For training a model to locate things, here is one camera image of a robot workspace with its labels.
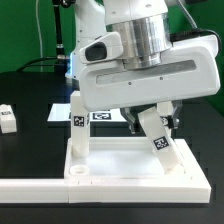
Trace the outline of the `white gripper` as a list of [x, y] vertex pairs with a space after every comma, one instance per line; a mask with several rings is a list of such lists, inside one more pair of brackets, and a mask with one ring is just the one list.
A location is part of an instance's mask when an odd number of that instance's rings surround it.
[[162, 53], [161, 64], [145, 69], [126, 70], [118, 60], [86, 65], [79, 75], [83, 105], [89, 111], [121, 108], [136, 134], [139, 123], [129, 107], [172, 101], [168, 127], [177, 129], [181, 99], [218, 92], [217, 54], [217, 37], [208, 35], [175, 42]]

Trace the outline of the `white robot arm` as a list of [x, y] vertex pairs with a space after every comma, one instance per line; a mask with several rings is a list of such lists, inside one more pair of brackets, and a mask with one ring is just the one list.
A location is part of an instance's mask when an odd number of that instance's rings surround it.
[[215, 94], [219, 36], [186, 7], [206, 0], [59, 0], [75, 6], [69, 76], [89, 112], [119, 109], [137, 132], [133, 107]]

